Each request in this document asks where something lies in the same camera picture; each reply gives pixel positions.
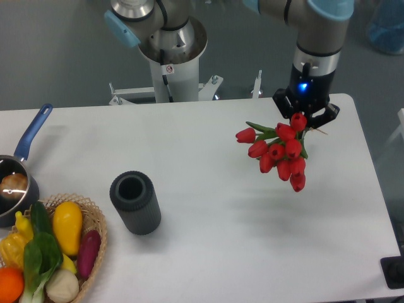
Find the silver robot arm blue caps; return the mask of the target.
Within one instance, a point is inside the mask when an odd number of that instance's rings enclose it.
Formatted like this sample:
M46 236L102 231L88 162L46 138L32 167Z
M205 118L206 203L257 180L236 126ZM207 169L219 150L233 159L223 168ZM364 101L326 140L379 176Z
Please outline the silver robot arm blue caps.
M339 107L330 102L330 87L350 17L352 1L245 1L257 14L281 19L298 32L288 87L273 100L281 115L296 112L307 118L307 127L319 128L334 119ZM188 1L112 1L104 20L126 47L137 47L155 73L157 102L199 99L198 72L173 80L166 65L197 62L208 38L204 26L189 13Z

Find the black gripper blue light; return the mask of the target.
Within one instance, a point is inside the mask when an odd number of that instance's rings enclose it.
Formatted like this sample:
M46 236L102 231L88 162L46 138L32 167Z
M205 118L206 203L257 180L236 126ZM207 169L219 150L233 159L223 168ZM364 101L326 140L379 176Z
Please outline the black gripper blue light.
M336 119L340 108L330 101L329 93L335 72L310 76L292 66L288 90L280 88L273 95L273 101L284 119L290 119L294 112L324 112L311 119L311 128L321 126Z

